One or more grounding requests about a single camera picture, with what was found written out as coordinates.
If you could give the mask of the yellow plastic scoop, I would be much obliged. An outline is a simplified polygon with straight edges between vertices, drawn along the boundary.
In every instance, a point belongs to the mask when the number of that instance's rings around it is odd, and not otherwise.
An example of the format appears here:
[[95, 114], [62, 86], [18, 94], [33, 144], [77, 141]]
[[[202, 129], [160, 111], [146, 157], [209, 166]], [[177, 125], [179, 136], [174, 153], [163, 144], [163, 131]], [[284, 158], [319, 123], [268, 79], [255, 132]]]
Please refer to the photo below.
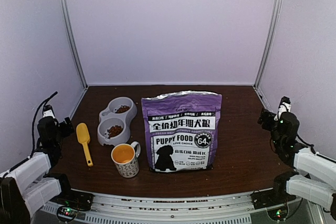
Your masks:
[[93, 166], [93, 161], [89, 151], [90, 134], [85, 123], [79, 123], [76, 127], [77, 141], [82, 145], [86, 163], [89, 167]]

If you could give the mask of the purple pet food bag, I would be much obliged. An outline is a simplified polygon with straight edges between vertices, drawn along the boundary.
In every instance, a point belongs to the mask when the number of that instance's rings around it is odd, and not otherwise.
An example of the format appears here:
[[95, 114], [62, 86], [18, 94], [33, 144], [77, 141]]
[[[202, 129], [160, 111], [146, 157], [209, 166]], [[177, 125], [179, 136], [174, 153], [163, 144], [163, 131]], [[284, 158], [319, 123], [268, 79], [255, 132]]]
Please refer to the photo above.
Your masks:
[[141, 100], [149, 168], [157, 173], [211, 169], [222, 95], [180, 91]]

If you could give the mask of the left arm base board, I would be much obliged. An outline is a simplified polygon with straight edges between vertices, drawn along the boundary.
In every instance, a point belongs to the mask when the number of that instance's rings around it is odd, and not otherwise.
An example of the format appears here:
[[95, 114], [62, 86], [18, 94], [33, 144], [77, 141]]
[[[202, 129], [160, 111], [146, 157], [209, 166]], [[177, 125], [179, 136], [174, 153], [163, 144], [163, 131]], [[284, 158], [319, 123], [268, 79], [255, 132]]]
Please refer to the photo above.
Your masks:
[[94, 195], [77, 190], [70, 190], [52, 198], [50, 201], [59, 204], [56, 216], [61, 221], [73, 221], [80, 212], [91, 210]]

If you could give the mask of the right arm base board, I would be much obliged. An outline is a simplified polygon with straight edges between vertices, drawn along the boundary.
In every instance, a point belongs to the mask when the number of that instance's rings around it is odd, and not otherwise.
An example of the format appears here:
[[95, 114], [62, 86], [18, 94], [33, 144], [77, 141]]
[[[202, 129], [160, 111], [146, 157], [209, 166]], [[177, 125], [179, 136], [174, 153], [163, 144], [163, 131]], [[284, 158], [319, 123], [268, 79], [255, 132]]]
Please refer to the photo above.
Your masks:
[[256, 190], [250, 194], [254, 209], [266, 209], [268, 217], [273, 221], [284, 221], [289, 217], [288, 204], [296, 199], [293, 195], [279, 195], [273, 189]]

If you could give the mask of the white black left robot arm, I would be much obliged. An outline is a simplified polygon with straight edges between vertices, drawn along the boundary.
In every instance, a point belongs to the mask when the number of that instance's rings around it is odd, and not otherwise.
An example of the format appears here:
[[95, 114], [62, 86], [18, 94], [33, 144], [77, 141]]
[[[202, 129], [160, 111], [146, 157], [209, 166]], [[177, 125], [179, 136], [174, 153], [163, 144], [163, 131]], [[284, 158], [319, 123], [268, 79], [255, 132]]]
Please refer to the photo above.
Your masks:
[[61, 141], [74, 132], [70, 118], [39, 120], [38, 148], [1, 173], [1, 223], [30, 223], [32, 216], [56, 197], [71, 205], [76, 197], [65, 174], [50, 174], [61, 157]]

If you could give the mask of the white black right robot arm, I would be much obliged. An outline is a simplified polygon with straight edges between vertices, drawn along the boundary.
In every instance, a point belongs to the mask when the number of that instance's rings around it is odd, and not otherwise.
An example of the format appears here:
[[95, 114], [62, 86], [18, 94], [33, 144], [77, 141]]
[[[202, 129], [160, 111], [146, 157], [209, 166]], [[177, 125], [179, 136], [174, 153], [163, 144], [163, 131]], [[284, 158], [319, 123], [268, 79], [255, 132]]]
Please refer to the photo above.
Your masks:
[[298, 196], [323, 207], [335, 219], [335, 160], [315, 151], [313, 145], [297, 141], [300, 122], [291, 112], [275, 114], [262, 109], [258, 124], [270, 132], [280, 160], [293, 169], [274, 179], [271, 202], [279, 204]]

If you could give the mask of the grey double pet feeder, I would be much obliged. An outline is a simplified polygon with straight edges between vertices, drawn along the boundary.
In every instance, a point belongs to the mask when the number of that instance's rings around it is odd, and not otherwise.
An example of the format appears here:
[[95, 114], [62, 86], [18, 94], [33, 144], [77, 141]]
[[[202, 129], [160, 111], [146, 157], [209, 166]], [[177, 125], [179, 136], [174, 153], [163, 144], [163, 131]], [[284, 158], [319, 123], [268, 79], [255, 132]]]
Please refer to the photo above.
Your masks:
[[97, 138], [100, 145], [127, 143], [131, 137], [130, 124], [137, 114], [137, 107], [128, 97], [111, 100], [99, 113]]

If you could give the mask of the white mug yellow inside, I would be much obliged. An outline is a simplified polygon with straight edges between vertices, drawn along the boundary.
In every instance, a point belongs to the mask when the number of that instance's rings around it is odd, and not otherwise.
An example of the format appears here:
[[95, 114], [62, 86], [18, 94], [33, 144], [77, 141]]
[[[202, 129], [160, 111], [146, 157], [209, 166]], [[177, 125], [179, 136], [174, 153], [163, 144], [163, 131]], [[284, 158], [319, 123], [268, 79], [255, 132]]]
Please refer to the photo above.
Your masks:
[[141, 153], [139, 142], [122, 143], [115, 146], [111, 152], [111, 159], [119, 174], [124, 178], [135, 177], [140, 171], [138, 158]]

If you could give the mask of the aluminium front rail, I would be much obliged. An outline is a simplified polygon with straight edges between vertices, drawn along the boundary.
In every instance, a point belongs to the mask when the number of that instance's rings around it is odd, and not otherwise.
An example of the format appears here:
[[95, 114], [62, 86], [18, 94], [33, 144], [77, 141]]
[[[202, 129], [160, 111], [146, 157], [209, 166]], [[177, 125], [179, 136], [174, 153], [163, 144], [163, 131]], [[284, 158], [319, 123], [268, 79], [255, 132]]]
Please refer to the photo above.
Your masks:
[[174, 188], [172, 183], [140, 184], [134, 180], [92, 184], [77, 191], [94, 195], [91, 210], [73, 221], [56, 216], [59, 204], [48, 202], [32, 223], [324, 223], [319, 208], [300, 198], [291, 201], [289, 217], [271, 220], [266, 209], [255, 210], [250, 194], [255, 190], [229, 191], [209, 181]]

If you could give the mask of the right aluminium corner post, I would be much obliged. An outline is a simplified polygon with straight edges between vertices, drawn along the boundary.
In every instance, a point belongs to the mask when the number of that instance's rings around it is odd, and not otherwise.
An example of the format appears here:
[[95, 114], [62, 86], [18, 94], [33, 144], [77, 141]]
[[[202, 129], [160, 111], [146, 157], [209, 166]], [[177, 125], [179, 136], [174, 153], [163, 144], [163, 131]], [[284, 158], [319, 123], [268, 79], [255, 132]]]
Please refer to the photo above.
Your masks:
[[283, 0], [274, 0], [273, 8], [272, 8], [272, 13], [271, 13], [271, 20], [269, 24], [269, 29], [268, 29], [268, 34], [266, 38], [266, 43], [264, 46], [263, 54], [262, 54], [262, 59], [259, 65], [257, 77], [255, 80], [254, 88], [256, 90], [259, 89], [262, 77], [264, 75], [265, 69], [266, 69], [266, 64], [268, 57], [271, 52], [271, 47], [272, 43], [274, 41], [275, 33], [276, 33], [276, 27], [278, 24], [280, 12], [281, 12], [281, 7], [282, 7]]

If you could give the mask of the aluminium corner post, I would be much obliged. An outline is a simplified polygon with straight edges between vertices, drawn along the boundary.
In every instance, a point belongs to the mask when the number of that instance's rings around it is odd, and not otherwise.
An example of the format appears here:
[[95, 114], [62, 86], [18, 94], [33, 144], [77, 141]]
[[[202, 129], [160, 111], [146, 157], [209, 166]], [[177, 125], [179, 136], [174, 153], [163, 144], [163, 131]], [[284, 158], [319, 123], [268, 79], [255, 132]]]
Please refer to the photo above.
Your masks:
[[71, 55], [74, 60], [76, 71], [78, 73], [81, 85], [83, 89], [86, 90], [88, 88], [88, 84], [87, 84], [84, 71], [82, 69], [82, 65], [79, 59], [78, 50], [77, 50], [75, 37], [74, 37], [74, 32], [72, 30], [67, 0], [60, 0], [60, 4], [61, 4], [61, 9], [62, 9], [62, 15], [63, 15], [64, 22], [65, 22], [66, 35], [67, 35], [67, 39], [69, 42]]
[[282, 7], [283, 0], [274, 0], [273, 8], [272, 8], [272, 13], [271, 13], [271, 20], [269, 24], [269, 29], [268, 29], [268, 34], [266, 38], [266, 43], [264, 46], [263, 54], [262, 54], [262, 59], [259, 65], [257, 77], [255, 80], [254, 88], [256, 90], [259, 89], [262, 77], [264, 75], [265, 69], [266, 69], [266, 64], [268, 57], [271, 52], [271, 47], [272, 43], [274, 41], [275, 33], [276, 33], [276, 27], [278, 24], [280, 12], [281, 12], [281, 7]]

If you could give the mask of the left aluminium corner post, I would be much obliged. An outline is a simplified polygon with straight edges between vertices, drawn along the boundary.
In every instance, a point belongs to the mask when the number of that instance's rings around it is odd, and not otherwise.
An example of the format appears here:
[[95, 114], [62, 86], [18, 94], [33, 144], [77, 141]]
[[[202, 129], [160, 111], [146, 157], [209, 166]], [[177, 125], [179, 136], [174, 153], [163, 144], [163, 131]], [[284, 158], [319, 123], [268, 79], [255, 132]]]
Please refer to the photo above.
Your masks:
[[81, 85], [83, 89], [86, 90], [88, 88], [88, 84], [87, 84], [84, 71], [82, 69], [82, 65], [79, 59], [78, 50], [77, 50], [75, 37], [74, 37], [74, 32], [72, 30], [67, 0], [60, 0], [60, 4], [61, 4], [61, 9], [62, 9], [62, 15], [63, 15], [64, 22], [65, 22], [66, 35], [67, 35], [67, 39], [69, 42], [71, 55], [74, 60], [76, 71], [78, 73]]

